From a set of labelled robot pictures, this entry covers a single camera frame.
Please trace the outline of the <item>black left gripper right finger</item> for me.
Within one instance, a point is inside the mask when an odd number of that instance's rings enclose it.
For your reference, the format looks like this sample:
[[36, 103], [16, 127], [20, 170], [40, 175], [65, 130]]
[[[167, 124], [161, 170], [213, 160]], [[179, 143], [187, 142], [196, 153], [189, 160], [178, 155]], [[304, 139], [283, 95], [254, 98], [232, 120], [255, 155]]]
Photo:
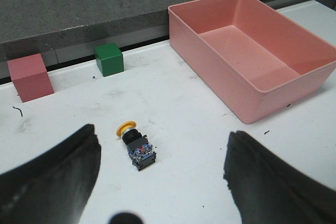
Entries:
[[244, 131], [229, 134], [224, 179], [242, 223], [335, 223], [335, 191]]

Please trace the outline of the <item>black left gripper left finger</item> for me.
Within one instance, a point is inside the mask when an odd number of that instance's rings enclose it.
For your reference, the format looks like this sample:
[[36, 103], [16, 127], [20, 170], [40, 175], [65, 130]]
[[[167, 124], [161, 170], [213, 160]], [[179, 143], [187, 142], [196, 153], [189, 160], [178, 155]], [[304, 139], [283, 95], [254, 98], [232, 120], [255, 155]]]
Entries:
[[1, 223], [78, 223], [100, 164], [95, 127], [86, 124], [40, 156], [1, 174]]

